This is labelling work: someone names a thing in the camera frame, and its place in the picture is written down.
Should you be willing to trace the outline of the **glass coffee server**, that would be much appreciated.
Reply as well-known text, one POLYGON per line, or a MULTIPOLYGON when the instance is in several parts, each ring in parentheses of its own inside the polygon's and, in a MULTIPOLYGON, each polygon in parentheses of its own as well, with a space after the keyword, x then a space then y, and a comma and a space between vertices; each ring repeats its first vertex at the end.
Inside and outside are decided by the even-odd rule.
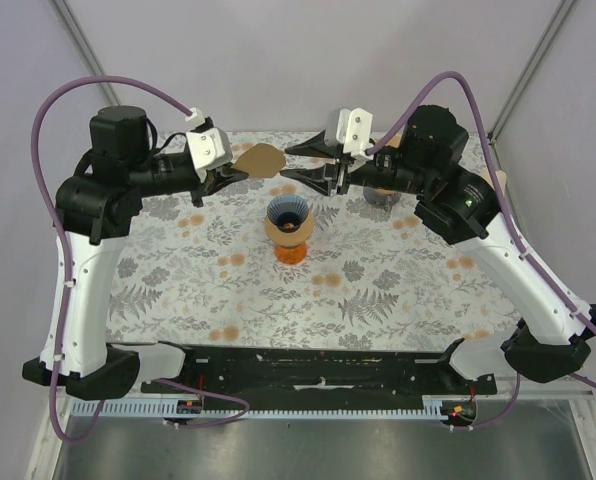
POLYGON ((363 197, 368 204, 376 208, 391 210, 399 202, 400 194, 394 191, 365 187, 363 197))

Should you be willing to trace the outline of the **orange glass dripper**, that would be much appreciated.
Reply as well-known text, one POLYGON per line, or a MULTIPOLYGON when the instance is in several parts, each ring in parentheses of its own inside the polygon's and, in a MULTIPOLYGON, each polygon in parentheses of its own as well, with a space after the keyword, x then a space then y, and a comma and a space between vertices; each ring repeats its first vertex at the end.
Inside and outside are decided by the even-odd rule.
POLYGON ((276 245, 274 247, 274 254, 276 259, 285 265, 297 265, 301 263, 307 256, 308 248, 305 242, 294 247, 285 247, 276 245))

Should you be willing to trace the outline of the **orange coffee filter box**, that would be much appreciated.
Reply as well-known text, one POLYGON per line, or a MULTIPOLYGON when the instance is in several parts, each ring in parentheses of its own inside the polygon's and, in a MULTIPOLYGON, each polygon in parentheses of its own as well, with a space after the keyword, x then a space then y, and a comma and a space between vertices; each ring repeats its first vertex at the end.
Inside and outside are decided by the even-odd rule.
MULTIPOLYGON (((494 182, 493 182, 492 176, 487 168, 483 168, 481 170, 480 176, 483 177, 491 187, 494 187, 494 182)), ((507 181, 507 174, 502 170, 496 170, 495 177, 498 181, 498 184, 499 184, 501 190, 504 191, 505 186, 506 186, 506 181, 507 181)))

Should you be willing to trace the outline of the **brown paper coffee filter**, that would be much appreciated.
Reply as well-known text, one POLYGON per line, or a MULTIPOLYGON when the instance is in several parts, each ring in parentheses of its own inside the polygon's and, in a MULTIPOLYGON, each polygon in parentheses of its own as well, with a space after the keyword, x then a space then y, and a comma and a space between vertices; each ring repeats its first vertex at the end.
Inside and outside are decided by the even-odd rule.
POLYGON ((388 142, 387 146, 397 148, 400 145, 402 136, 400 134, 394 135, 388 142))

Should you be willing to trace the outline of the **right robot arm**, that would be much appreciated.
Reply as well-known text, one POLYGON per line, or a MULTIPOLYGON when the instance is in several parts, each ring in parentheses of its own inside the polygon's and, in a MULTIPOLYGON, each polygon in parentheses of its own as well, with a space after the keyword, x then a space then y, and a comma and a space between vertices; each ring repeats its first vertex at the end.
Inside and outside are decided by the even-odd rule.
POLYGON ((445 350, 447 362, 435 371, 438 386, 455 394, 483 375, 515 371, 537 383, 576 375, 596 336, 596 304, 570 293, 531 253, 493 183, 460 166, 468 133, 455 116, 441 106, 419 106, 397 146, 365 154, 374 144, 371 120, 361 108, 335 112, 327 129, 285 150, 323 158, 325 165, 281 174, 325 196, 352 186, 415 196, 422 224, 470 257, 515 306, 516 327, 459 339, 445 350))

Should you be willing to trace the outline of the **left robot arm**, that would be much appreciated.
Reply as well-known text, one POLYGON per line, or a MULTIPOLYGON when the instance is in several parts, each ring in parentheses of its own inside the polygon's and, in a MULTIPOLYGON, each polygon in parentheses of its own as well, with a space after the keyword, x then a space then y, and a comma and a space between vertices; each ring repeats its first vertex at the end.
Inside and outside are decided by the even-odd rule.
POLYGON ((162 341, 106 340, 111 287, 131 223, 148 197, 187 192, 194 206, 246 179, 233 167, 226 132, 193 113, 182 151, 149 143, 154 128, 135 106, 101 109, 89 123, 92 147, 56 193, 59 275, 50 332, 22 376, 55 385, 81 400, 124 397, 135 385, 163 378, 176 392, 197 384, 193 348, 162 341))

